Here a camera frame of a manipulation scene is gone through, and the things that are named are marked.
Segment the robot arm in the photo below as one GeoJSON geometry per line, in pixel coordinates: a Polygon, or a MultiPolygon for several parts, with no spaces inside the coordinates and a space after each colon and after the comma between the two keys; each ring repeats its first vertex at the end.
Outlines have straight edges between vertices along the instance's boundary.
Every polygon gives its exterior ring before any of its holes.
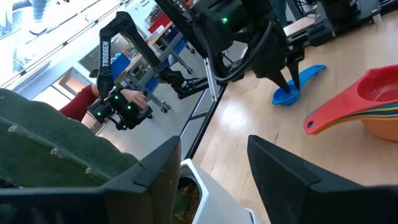
{"type": "Polygon", "coordinates": [[[198,53],[208,58],[219,83],[239,79],[250,67],[258,78],[268,78],[289,92],[280,72],[287,66],[296,88],[300,88],[298,62],[304,58],[306,40],[286,37],[269,1],[201,0],[192,8],[180,2],[184,13],[171,1],[155,1],[198,53]],[[249,48],[238,69],[230,72],[220,55],[234,40],[247,43],[249,48]]]}
{"type": "Polygon", "coordinates": [[[89,106],[88,111],[101,124],[105,122],[105,119],[108,119],[115,124],[117,130],[127,130],[127,128],[135,128],[148,118],[152,113],[152,108],[148,106],[141,110],[133,102],[128,102],[120,89],[117,88],[105,100],[97,101],[89,106]],[[119,116],[119,121],[113,118],[114,114],[119,116]]]}
{"type": "Polygon", "coordinates": [[[146,59],[148,64],[154,70],[159,82],[168,83],[178,94],[180,99],[207,88],[202,85],[203,82],[185,79],[180,71],[172,71],[166,67],[155,55],[146,41],[138,33],[137,27],[127,12],[117,12],[116,17],[100,31],[101,63],[99,65],[99,74],[97,86],[100,90],[101,98],[107,97],[108,92],[113,88],[113,79],[109,67],[111,38],[120,33],[129,40],[139,53],[146,59]]]}

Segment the metal frame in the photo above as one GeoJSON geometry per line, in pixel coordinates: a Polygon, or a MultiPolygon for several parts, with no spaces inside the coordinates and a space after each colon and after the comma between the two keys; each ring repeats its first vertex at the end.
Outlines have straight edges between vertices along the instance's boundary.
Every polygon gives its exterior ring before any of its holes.
{"type": "Polygon", "coordinates": [[[303,13],[301,12],[299,5],[295,0],[286,0],[287,6],[294,16],[294,19],[299,20],[303,17],[303,13]]]}
{"type": "Polygon", "coordinates": [[[193,107],[193,110],[191,111],[191,114],[189,115],[189,117],[188,117],[188,119],[187,119],[187,122],[184,124],[184,127],[182,128],[182,130],[181,130],[181,132],[180,132],[180,137],[182,137],[182,135],[184,134],[185,130],[187,129],[187,126],[188,126],[189,122],[194,120],[194,119],[193,119],[193,117],[194,117],[193,114],[195,113],[195,111],[196,111],[197,108],[199,107],[199,104],[200,104],[200,102],[202,101],[202,99],[203,99],[203,97],[204,97],[204,95],[205,95],[205,92],[206,92],[206,90],[203,90],[203,91],[202,91],[202,93],[201,93],[201,95],[200,95],[200,97],[199,97],[197,103],[195,104],[195,107],[193,107]]]}
{"type": "MultiPolygon", "coordinates": [[[[158,57],[161,62],[167,59],[167,57],[174,51],[174,47],[178,44],[178,42],[182,39],[183,35],[179,32],[174,39],[169,43],[166,49],[160,54],[158,57]]],[[[139,81],[139,85],[145,85],[152,77],[154,76],[154,70],[151,67],[148,71],[142,76],[141,80],[139,81]]]]}
{"type": "MultiPolygon", "coordinates": [[[[205,118],[204,122],[202,123],[201,128],[199,129],[199,133],[197,134],[195,140],[193,141],[193,143],[192,143],[192,145],[191,145],[191,148],[188,150],[187,155],[185,155],[185,159],[193,159],[193,156],[195,155],[195,153],[196,153],[196,151],[197,151],[197,149],[198,149],[198,147],[199,147],[199,144],[200,144],[200,142],[201,142],[201,139],[202,139],[203,136],[205,135],[206,129],[207,129],[207,127],[209,126],[210,121],[211,121],[211,119],[212,119],[212,117],[213,117],[213,115],[214,115],[214,113],[215,113],[215,111],[216,111],[216,109],[217,109],[217,106],[218,106],[218,104],[220,103],[221,98],[222,98],[223,95],[224,95],[224,92],[225,92],[226,87],[227,87],[227,85],[221,86],[220,92],[219,92],[220,94],[218,95],[217,100],[213,103],[213,105],[211,106],[209,112],[206,112],[206,118],[205,118]]],[[[192,114],[193,114],[193,112],[196,110],[197,107],[198,107],[198,104],[195,106],[195,109],[192,111],[192,114]]],[[[183,131],[185,130],[187,124],[188,124],[190,121],[193,121],[193,120],[195,120],[195,119],[199,119],[199,118],[204,117],[203,114],[199,114],[200,116],[199,116],[199,115],[193,116],[192,114],[191,114],[190,117],[188,118],[188,121],[185,123],[185,126],[184,126],[184,128],[183,128],[183,131]]]]}
{"type": "Polygon", "coordinates": [[[165,106],[165,103],[164,103],[164,102],[161,102],[161,101],[160,101],[152,92],[150,92],[145,86],[141,86],[141,85],[136,84],[136,83],[139,83],[139,80],[138,80],[132,73],[130,73],[125,79],[126,79],[127,82],[128,82],[128,81],[131,81],[131,82],[133,83],[132,85],[137,85],[137,87],[140,88],[141,90],[145,90],[145,91],[147,92],[146,98],[147,98],[148,100],[153,101],[158,107],[163,108],[163,107],[165,106]]]}
{"type": "MultiPolygon", "coordinates": [[[[169,43],[167,43],[167,41],[166,41],[163,37],[159,38],[159,40],[160,40],[160,42],[161,42],[165,47],[168,47],[168,46],[169,46],[169,43]]],[[[180,63],[185,69],[192,71],[192,68],[189,67],[189,65],[187,65],[187,64],[185,63],[185,61],[180,57],[180,55],[179,55],[178,53],[176,53],[176,51],[174,51],[174,48],[173,48],[171,54],[173,55],[173,57],[175,58],[175,60],[176,60],[178,63],[180,63]]]]}
{"type": "Polygon", "coordinates": [[[213,72],[211,71],[211,68],[210,68],[209,59],[208,58],[204,59],[204,62],[205,62],[207,82],[208,82],[209,90],[210,90],[210,96],[211,96],[213,103],[215,103],[215,102],[217,102],[218,97],[219,97],[219,94],[216,91],[215,79],[213,76],[213,72]]]}

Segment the blue scoop handle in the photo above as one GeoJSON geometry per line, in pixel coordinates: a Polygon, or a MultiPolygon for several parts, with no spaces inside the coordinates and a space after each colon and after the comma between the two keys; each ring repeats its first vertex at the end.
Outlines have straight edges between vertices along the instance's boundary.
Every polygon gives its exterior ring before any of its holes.
{"type": "MultiPolygon", "coordinates": [[[[309,67],[309,68],[307,68],[307,69],[301,71],[301,72],[300,72],[300,76],[299,76],[299,79],[300,79],[300,89],[303,88],[304,84],[305,84],[311,77],[313,77],[315,74],[317,74],[318,72],[320,72],[320,71],[322,71],[322,70],[324,70],[324,69],[326,69],[326,66],[325,66],[325,65],[314,65],[314,66],[311,66],[311,67],[309,67]]],[[[294,86],[293,80],[289,80],[289,81],[287,82],[287,84],[288,84],[289,86],[294,86]]]]}

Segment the wooden table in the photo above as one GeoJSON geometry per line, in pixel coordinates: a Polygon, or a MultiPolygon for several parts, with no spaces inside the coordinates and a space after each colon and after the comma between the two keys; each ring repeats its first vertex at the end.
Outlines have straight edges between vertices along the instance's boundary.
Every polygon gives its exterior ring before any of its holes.
{"type": "MultiPolygon", "coordinates": [[[[319,47],[308,47],[300,70],[324,64],[289,107],[272,106],[277,86],[248,72],[230,83],[193,158],[245,207],[268,217],[252,179],[248,136],[258,135],[294,154],[363,185],[398,184],[398,143],[367,132],[362,123],[340,124],[308,136],[304,118],[350,86],[370,68],[398,63],[398,11],[382,24],[366,24],[319,47]]],[[[287,69],[282,71],[291,79],[287,69]]]]}

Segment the window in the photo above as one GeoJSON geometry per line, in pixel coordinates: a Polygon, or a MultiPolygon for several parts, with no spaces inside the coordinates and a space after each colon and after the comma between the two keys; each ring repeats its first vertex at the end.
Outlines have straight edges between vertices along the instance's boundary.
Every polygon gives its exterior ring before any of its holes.
{"type": "Polygon", "coordinates": [[[0,86],[127,0],[0,0],[0,86]]]}
{"type": "MultiPolygon", "coordinates": [[[[67,105],[84,87],[90,82],[85,79],[78,71],[71,68],[66,74],[59,78],[55,83],[38,94],[33,100],[49,104],[57,110],[67,105]]],[[[102,127],[97,120],[89,113],[81,121],[94,133],[102,127]]]]}
{"type": "Polygon", "coordinates": [[[67,98],[65,95],[60,93],[52,86],[48,87],[43,92],[38,94],[33,100],[47,103],[57,110],[62,109],[70,102],[69,98],[67,98]]]}

